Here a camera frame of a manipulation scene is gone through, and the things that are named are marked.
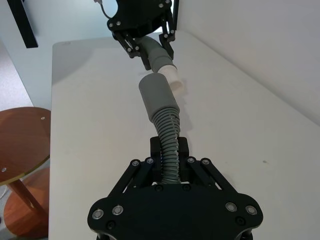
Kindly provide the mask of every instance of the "gray hose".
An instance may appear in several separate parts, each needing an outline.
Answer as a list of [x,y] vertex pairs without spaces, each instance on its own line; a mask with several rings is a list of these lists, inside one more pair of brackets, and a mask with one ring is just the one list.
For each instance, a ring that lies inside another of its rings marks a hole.
[[167,51],[153,38],[144,36],[138,40],[138,43],[144,47],[154,73],[157,73],[163,66],[175,66]]
[[150,121],[154,124],[161,145],[162,183],[180,183],[179,107],[164,75],[152,73],[139,83],[141,96]]

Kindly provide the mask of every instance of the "wooden stool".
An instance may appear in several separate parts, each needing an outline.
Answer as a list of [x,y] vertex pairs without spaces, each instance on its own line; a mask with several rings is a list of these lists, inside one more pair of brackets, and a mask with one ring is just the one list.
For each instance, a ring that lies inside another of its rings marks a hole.
[[27,238],[48,235],[49,168],[20,178],[50,157],[49,110],[19,107],[0,112],[0,185],[12,193],[4,207],[4,222],[13,234]]

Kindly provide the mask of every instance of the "gray hose cuff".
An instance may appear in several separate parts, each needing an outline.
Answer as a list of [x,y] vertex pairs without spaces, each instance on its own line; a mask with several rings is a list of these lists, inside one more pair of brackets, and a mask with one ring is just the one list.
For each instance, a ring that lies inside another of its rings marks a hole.
[[139,83],[139,90],[150,122],[156,113],[165,108],[180,111],[167,79],[160,73],[151,73]]
[[156,40],[149,36],[144,36],[139,40],[139,43],[145,48],[151,69],[154,73],[157,73],[160,68],[166,65],[175,67],[167,51]]

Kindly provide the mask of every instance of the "white table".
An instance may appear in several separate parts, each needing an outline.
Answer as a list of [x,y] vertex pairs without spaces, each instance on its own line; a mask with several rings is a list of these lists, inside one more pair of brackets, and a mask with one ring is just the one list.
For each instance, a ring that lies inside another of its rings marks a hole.
[[[260,204],[255,239],[318,239],[320,127],[191,35],[172,46],[190,154]],[[95,240],[90,207],[156,136],[138,89],[144,67],[101,38],[54,45],[52,71],[49,240]]]

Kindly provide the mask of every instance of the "floor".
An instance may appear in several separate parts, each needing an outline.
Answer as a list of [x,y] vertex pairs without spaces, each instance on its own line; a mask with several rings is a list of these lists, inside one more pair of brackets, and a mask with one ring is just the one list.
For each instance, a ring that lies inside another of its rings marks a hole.
[[[0,111],[17,108],[17,107],[30,107],[33,106],[28,93],[13,65],[5,46],[0,40]],[[50,161],[46,161],[41,167],[47,168],[50,166]],[[26,240],[26,238],[16,237],[12,234],[5,225],[4,221],[4,208],[6,201],[11,193],[6,186],[0,186],[0,196],[5,192],[0,199],[0,240]]]

